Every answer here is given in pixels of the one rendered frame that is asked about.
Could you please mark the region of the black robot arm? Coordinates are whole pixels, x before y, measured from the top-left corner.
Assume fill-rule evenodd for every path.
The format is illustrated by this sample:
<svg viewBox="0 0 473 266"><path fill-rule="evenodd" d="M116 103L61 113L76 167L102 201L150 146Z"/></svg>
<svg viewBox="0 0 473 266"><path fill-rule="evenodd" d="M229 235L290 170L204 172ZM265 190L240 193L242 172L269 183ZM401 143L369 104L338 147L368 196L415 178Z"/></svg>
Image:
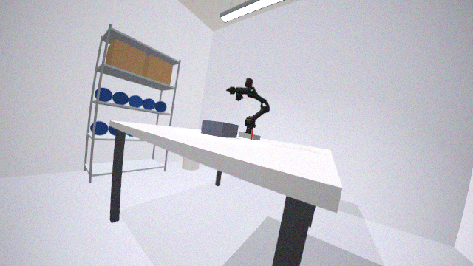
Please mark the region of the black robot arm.
<svg viewBox="0 0 473 266"><path fill-rule="evenodd" d="M253 86L253 79L251 78L247 78L246 79L246 82L245 82L245 87L247 88L243 88L242 92L243 94L237 94L236 93L236 99L237 101L239 100L242 100L244 97L242 95L246 94L248 97L250 98L255 98L257 99L258 101L261 102L261 109L253 116L248 116L246 119L245 119L245 126L247 126L247 129L246 129L246 132L245 133L248 133L248 134L251 134L251 130L253 128L256 127L256 120L262 116L264 113L267 113L270 111L270 104L267 102L267 99L263 98L262 96L260 96L254 87ZM253 90L253 91L251 91ZM263 103L266 104L266 106L263 106Z"/></svg>

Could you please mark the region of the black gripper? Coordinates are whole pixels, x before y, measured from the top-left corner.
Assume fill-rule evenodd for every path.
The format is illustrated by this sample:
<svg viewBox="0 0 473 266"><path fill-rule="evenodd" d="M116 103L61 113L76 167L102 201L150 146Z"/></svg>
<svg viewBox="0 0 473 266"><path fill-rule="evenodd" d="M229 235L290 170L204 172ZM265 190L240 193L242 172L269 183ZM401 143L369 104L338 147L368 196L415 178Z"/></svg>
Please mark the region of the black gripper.
<svg viewBox="0 0 473 266"><path fill-rule="evenodd" d="M226 89L226 91L229 91L230 94L234 94L235 92L236 92L237 94L243 94L242 90L243 90L243 88L241 88L241 87L240 87L240 88L239 88L239 87L237 87L237 88L235 88L235 87L230 87L229 89Z"/></svg>

